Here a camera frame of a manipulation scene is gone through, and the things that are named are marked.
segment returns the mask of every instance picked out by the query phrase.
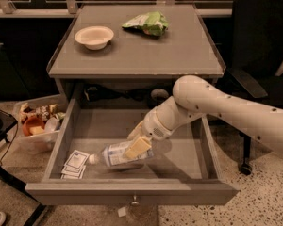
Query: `open drawer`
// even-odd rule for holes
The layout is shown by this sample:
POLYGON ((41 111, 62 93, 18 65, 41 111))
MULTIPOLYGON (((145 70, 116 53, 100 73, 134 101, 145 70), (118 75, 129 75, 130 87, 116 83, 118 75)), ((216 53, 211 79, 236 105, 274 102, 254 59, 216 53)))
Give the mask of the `open drawer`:
POLYGON ((26 190, 44 205, 60 204, 226 204, 238 190, 222 181, 206 117, 180 127, 153 146, 154 156, 134 169, 98 171, 87 165, 82 179, 61 179, 74 149, 97 153, 126 141, 149 109, 139 105, 86 107, 75 90, 46 172, 26 190))

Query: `open box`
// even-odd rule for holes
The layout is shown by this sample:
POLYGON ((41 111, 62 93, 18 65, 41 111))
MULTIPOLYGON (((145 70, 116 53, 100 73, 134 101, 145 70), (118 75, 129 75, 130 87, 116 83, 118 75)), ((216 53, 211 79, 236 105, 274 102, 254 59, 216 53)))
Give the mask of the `open box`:
POLYGON ((138 168, 99 172, 87 165, 82 179, 60 179, 74 149, 97 153, 126 141, 149 111, 142 105, 114 106, 113 100, 104 100, 109 107, 89 107, 81 92, 77 86, 42 181, 26 187, 42 204, 226 204, 237 194, 222 181, 206 117, 156 143, 154 157, 138 168))
POLYGON ((43 105, 57 104, 58 111, 66 112, 67 104, 68 104, 66 99, 64 99, 61 95, 52 95, 52 96, 22 101, 17 103, 13 107, 12 115, 17 119, 19 126, 19 130, 17 133, 17 137, 15 138, 15 141, 17 142, 17 144, 20 145, 21 149, 23 149, 24 151, 30 154, 37 154, 46 151, 51 151, 58 137, 59 130, 54 132, 33 135, 33 136, 25 136, 22 130, 22 124, 19 120, 20 108, 21 105, 24 103, 28 103, 29 106, 33 109, 43 105))

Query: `speckled floor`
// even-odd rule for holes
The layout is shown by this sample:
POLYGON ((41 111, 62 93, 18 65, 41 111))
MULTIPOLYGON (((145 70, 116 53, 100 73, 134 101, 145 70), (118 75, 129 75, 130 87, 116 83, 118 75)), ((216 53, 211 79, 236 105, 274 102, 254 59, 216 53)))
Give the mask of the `speckled floor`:
MULTIPOLYGON (((14 103, 0 103, 11 112, 14 103)), ((216 151, 225 182, 241 190, 224 206, 158 206, 144 208, 147 214, 118 217, 119 207, 51 206, 36 225, 283 225, 283 158, 257 143, 251 151, 253 173, 237 170, 241 138, 230 126, 212 126, 216 151)), ((0 158, 7 148, 0 143, 0 158)), ((3 168, 25 182, 39 182, 50 153, 29 155, 16 144, 3 159, 3 168)), ((0 181, 0 211, 8 213, 7 225, 21 226, 37 204, 0 181)))

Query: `white bowl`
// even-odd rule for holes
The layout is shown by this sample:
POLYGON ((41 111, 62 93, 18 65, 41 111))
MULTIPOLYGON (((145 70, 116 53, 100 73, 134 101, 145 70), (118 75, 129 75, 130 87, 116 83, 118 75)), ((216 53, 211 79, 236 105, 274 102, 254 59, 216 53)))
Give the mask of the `white bowl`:
POLYGON ((84 44, 88 49, 103 49, 112 40, 113 31, 105 26, 90 26, 79 30, 75 34, 75 40, 84 44))

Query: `crumpled bag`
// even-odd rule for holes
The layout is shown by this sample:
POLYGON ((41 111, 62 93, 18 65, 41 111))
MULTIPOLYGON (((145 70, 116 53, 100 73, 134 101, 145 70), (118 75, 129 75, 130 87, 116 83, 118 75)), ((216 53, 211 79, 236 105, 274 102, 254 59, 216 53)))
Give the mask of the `crumpled bag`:
POLYGON ((124 23, 122 28, 139 29, 147 35, 161 36, 168 28, 168 22, 161 12, 154 11, 136 16, 124 23))

